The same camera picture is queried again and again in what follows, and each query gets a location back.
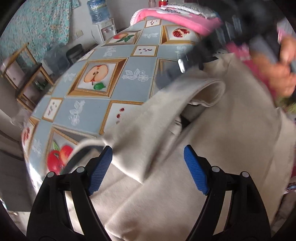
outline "blue gripper pad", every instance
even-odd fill
[[[188,146],[185,146],[184,160],[186,162],[186,165],[191,173],[197,189],[202,191],[204,195],[207,195],[209,192],[209,187],[207,185],[207,176],[202,170],[196,157],[197,155],[195,155],[195,153],[192,153],[192,150]]]
[[[105,177],[105,174],[110,166],[110,163],[112,161],[112,155],[113,155],[112,148],[108,147],[106,152],[104,152],[103,150],[100,156],[92,158],[95,160],[97,160],[98,158],[101,158],[101,160],[98,162],[97,166],[94,168],[90,176],[90,185],[89,185],[90,195],[92,195],[95,191],[98,191]]]

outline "water bottle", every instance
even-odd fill
[[[89,13],[93,24],[97,24],[110,18],[106,0],[89,0],[87,6],[89,7]]]

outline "wooden stool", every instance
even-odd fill
[[[35,107],[36,104],[31,101],[29,98],[27,98],[24,95],[25,89],[33,82],[35,77],[37,76],[38,73],[41,72],[41,74],[44,76],[44,78],[49,82],[51,85],[54,85],[53,81],[51,80],[50,76],[48,73],[45,71],[45,69],[42,66],[42,63],[37,63],[37,61],[34,59],[33,55],[28,49],[29,43],[24,44],[20,49],[18,49],[16,52],[13,53],[12,57],[10,58],[8,64],[6,65],[5,70],[2,73],[2,77],[6,77],[7,80],[10,82],[10,84],[16,89],[15,91],[15,98],[16,100],[27,110],[33,111],[33,109],[28,106],[26,102],[23,101],[25,99],[26,101],[30,102],[30,104]],[[14,82],[9,78],[9,76],[6,74],[7,69],[10,67],[10,65],[17,59],[17,57],[20,55],[22,51],[26,51],[29,58],[33,61],[34,65],[29,68],[29,71],[24,75],[22,78],[19,86],[16,86]]]

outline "table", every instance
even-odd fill
[[[79,141],[103,135],[166,86],[165,70],[199,40],[190,29],[146,17],[71,66],[38,103],[22,133],[35,190],[49,171],[61,172]]]

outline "green leaf print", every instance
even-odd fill
[[[101,89],[104,89],[106,88],[106,86],[101,82],[101,83],[97,83],[94,85],[94,89],[95,90],[101,90]]]
[[[54,150],[58,150],[59,151],[60,149],[59,149],[58,145],[54,141],[53,141],[53,144],[54,144]]]
[[[120,39],[120,40],[117,40],[115,43],[118,43],[118,42],[121,42],[121,41],[123,41],[125,38],[122,38],[122,39]]]

